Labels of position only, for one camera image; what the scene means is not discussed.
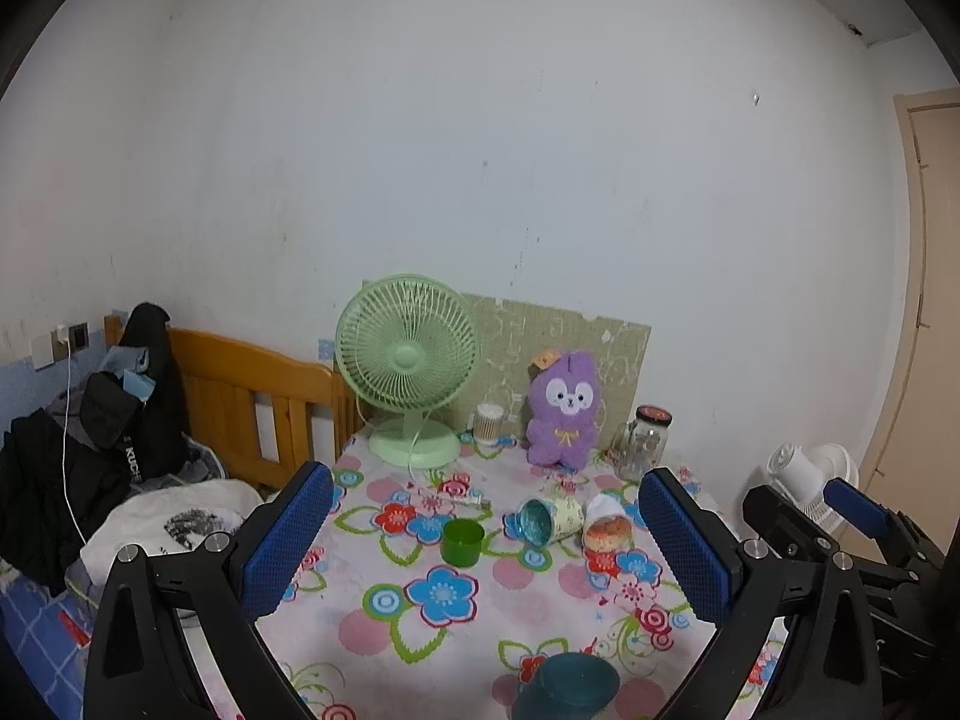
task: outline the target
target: fan cord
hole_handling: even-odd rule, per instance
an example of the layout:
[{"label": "fan cord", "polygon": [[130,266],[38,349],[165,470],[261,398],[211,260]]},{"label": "fan cord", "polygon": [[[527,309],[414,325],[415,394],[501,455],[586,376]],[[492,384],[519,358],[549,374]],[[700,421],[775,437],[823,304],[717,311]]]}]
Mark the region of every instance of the fan cord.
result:
[{"label": "fan cord", "polygon": [[416,440],[419,438],[419,435],[421,435],[421,431],[424,429],[426,420],[430,418],[431,413],[433,413],[432,410],[429,410],[429,412],[427,412],[426,415],[424,415],[424,421],[421,422],[421,426],[419,426],[419,428],[416,428],[416,432],[414,433],[414,440],[410,442],[410,454],[407,455],[407,473],[410,474],[410,479],[418,488],[421,486],[421,483],[419,483],[419,479],[416,478],[416,476],[414,476],[414,449],[416,448]]},{"label": "fan cord", "polygon": [[364,427],[366,427],[366,426],[367,426],[367,418],[366,418],[366,416],[363,416],[363,409],[360,408],[360,398],[359,398],[359,397],[355,397],[355,398],[353,399],[353,403],[354,403],[354,405],[357,406],[357,413],[358,413],[358,415],[360,415],[360,418],[363,420],[363,425],[364,425]]},{"label": "fan cord", "polygon": [[77,533],[80,534],[80,541],[83,541],[83,544],[86,544],[86,538],[83,537],[83,531],[80,529],[80,525],[77,522],[77,517],[73,514],[73,507],[70,506],[70,496],[67,494],[66,490],[66,429],[67,425],[70,423],[70,362],[72,361],[72,354],[70,349],[70,336],[69,334],[66,337],[66,408],[64,409],[64,456],[61,458],[61,475],[64,479],[64,503],[66,504],[66,511],[70,512],[70,519],[73,520],[73,527],[77,529]]}]

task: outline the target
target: table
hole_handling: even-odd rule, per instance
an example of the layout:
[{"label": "table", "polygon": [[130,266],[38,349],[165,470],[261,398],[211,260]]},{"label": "table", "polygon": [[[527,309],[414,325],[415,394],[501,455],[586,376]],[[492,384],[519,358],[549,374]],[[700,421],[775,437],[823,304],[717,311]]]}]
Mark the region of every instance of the table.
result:
[{"label": "table", "polygon": [[[621,688],[599,715],[653,717],[702,652],[713,626],[696,619],[635,504],[637,486],[595,453],[578,474],[530,466],[519,446],[481,451],[462,436],[443,469],[388,466],[354,437],[333,469],[334,508],[277,611],[257,627],[294,688],[322,720],[503,720],[517,690],[560,652],[616,666]],[[681,466],[678,478],[704,508],[712,498]],[[492,512],[437,493],[477,493]],[[577,538],[536,549],[517,536],[515,510],[531,495],[599,491],[634,521],[634,546],[591,553]],[[471,517],[487,536],[477,565],[440,557],[450,517]],[[199,631],[191,650],[220,717],[242,715]],[[749,717],[773,673],[785,632],[777,624],[731,711]]]}]

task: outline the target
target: glass jar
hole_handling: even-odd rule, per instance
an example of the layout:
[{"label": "glass jar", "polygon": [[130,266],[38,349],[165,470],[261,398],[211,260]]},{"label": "glass jar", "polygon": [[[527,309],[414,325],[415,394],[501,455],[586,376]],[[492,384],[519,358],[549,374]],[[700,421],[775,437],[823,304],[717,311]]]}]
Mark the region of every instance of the glass jar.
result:
[{"label": "glass jar", "polygon": [[614,435],[611,454],[616,475],[624,482],[640,483],[643,474],[659,466],[666,446],[667,428],[673,421],[659,406],[639,406],[637,419]]}]

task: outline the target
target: yellow bow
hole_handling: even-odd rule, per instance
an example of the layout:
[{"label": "yellow bow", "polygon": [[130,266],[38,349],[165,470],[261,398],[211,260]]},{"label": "yellow bow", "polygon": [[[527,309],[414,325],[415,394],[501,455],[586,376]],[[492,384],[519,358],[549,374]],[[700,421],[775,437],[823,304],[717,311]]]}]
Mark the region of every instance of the yellow bow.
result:
[{"label": "yellow bow", "polygon": [[561,430],[560,428],[555,429],[553,435],[560,439],[560,446],[570,446],[573,447],[573,442],[580,437],[579,430]]}]

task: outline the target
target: bread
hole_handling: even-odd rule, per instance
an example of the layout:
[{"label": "bread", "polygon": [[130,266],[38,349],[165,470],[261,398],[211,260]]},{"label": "bread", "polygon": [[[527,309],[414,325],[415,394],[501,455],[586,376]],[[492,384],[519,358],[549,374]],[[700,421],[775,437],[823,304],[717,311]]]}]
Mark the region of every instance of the bread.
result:
[{"label": "bread", "polygon": [[630,543],[632,526],[627,517],[615,514],[600,517],[584,530],[584,549],[592,552],[617,552]]}]

